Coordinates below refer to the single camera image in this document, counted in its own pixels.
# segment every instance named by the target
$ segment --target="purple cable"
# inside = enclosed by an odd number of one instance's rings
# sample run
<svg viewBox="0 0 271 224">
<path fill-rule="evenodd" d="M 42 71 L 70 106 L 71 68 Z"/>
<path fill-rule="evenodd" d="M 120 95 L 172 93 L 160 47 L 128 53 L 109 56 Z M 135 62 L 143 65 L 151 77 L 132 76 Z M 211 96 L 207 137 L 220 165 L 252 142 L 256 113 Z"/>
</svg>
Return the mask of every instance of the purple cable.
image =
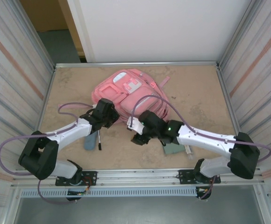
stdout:
<svg viewBox="0 0 271 224">
<path fill-rule="evenodd" d="M 134 109 L 132 110 L 132 113 L 131 113 L 131 121 L 130 121 L 130 127 L 132 127 L 132 123 L 133 123 L 133 117 L 135 115 L 135 110 L 136 110 L 136 106 L 145 98 L 147 97 L 154 97 L 154 98 L 158 98 L 164 102 L 166 102 L 174 111 L 175 113 L 180 117 L 180 119 L 182 120 L 182 122 L 192 131 L 194 132 L 195 134 L 197 135 L 200 135 L 202 137 L 205 137 L 205 138 L 209 138 L 209 139 L 213 139 L 213 140 L 218 140 L 218 141 L 223 141 L 225 142 L 226 140 L 225 139 L 222 139 L 222 138 L 217 138 L 217 137 L 213 137 L 213 136 L 210 136 L 210 135 L 207 135 L 207 134 L 202 134 L 202 133 L 199 133 L 197 131 L 195 131 L 184 119 L 183 117 L 181 116 L 181 114 L 177 111 L 177 109 L 167 100 L 163 99 L 162 97 L 160 96 L 155 96 L 155 95 L 147 95 L 147 96 L 143 96 L 142 98 L 140 98 L 137 103 L 135 104 L 134 106 Z M 263 148 L 266 148 L 269 150 L 268 154 L 266 156 L 264 156 L 263 158 L 261 158 L 260 160 L 258 160 L 258 162 L 262 162 L 263 160 L 266 160 L 268 157 L 271 156 L 271 148 L 269 146 L 266 146 L 266 145 L 263 145 L 263 144 L 259 144 L 259 143 L 253 143 L 253 142 L 245 142 L 245 141 L 235 141 L 235 140 L 227 140 L 227 142 L 229 143 L 234 143 L 234 144 L 241 144 L 241 145 L 248 145 L 248 146 L 256 146 L 256 147 L 263 147 Z"/>
<path fill-rule="evenodd" d="M 67 113 L 67 112 L 60 112 L 60 109 L 61 109 L 61 108 L 63 108 L 63 107 L 66 106 L 66 105 L 72 105 L 72 104 L 80 104 L 80 105 L 89 106 L 89 107 L 92 107 L 92 106 L 89 105 L 89 104 L 84 104 L 84 103 L 79 103 L 79 102 L 72 102 L 72 103 L 63 104 L 63 105 L 61 105 L 61 106 L 58 108 L 57 112 L 58 112 L 59 114 L 65 114 L 65 115 L 71 115 L 71 116 L 73 116 L 73 117 L 75 118 L 75 122 L 76 122 L 76 124 L 77 124 L 77 122 L 78 122 L 78 117 L 77 117 L 75 114 L 73 114 L 73 113 Z M 64 130 L 61 130 L 61 131 L 57 132 L 57 134 L 61 134 L 61 133 L 64 133 L 64 132 L 67 132 L 67 131 L 71 130 L 72 128 L 74 128 L 74 127 L 76 126 L 76 124 L 73 124 L 71 127 L 68 127 L 68 128 L 66 128 L 66 129 L 64 129 Z M 17 139 L 30 139 L 30 138 L 50 137 L 50 136 L 53 136 L 53 135 L 55 135 L 55 133 L 51 133 L 51 134 L 36 134 L 36 135 L 24 135 L 24 136 L 16 136 L 16 137 L 12 137 L 12 138 L 7 139 L 7 140 L 5 140 L 5 141 L 3 141 L 3 142 L 1 143 L 1 145 L 0 145 L 0 153 L 1 153 L 1 150 L 2 150 L 3 146 L 4 146 L 5 144 L 7 144 L 8 142 L 10 142 L 10 141 L 17 140 Z M 32 175 L 31 173 L 16 173 L 16 172 L 12 172 L 12 171 L 9 170 L 7 167 L 5 167 L 5 165 L 4 165 L 4 164 L 2 163 L 2 161 L 1 161 L 1 158 L 0 158 L 0 167 L 1 167 L 3 170 L 5 170 L 7 173 L 12 174 L 12 175 L 16 175 L 16 176 L 29 176 L 29 175 Z"/>
<path fill-rule="evenodd" d="M 212 188 L 214 187 L 215 179 L 216 179 L 216 176 L 214 176 L 214 178 L 212 179 L 212 183 L 211 183 L 208 191 L 206 191 L 206 193 L 202 197 L 200 197 L 200 199 L 203 199 L 204 197 L 206 197 L 206 195 L 208 195 L 212 191 Z"/>
<path fill-rule="evenodd" d="M 43 195 L 40 192 L 40 183 L 41 183 L 41 181 L 39 180 L 38 187 L 37 187 L 38 194 L 41 197 L 41 199 L 43 199 L 45 202 L 47 202 L 49 204 L 71 204 L 71 203 L 76 202 L 75 200 L 74 201 L 68 201 L 68 202 L 54 202 L 54 201 L 48 200 L 47 198 L 43 197 Z"/>
</svg>

